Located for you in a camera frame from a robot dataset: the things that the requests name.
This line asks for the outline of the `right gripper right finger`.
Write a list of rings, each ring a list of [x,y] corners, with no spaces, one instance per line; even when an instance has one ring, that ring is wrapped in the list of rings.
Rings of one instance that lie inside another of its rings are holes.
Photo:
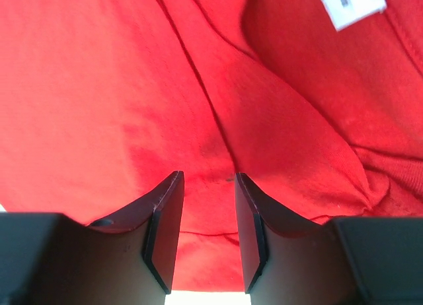
[[[312,222],[235,178],[245,292],[253,304],[421,304],[422,219]]]

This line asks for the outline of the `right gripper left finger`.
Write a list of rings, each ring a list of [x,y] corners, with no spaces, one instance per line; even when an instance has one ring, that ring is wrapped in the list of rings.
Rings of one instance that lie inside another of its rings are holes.
[[[183,201],[176,171],[88,225],[62,213],[2,213],[1,303],[164,304]]]

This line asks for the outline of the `red t shirt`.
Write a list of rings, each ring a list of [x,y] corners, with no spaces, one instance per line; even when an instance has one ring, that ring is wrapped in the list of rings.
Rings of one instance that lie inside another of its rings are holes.
[[[1,0],[1,204],[88,223],[185,175],[173,287],[243,289],[234,178],[422,215],[422,0]]]

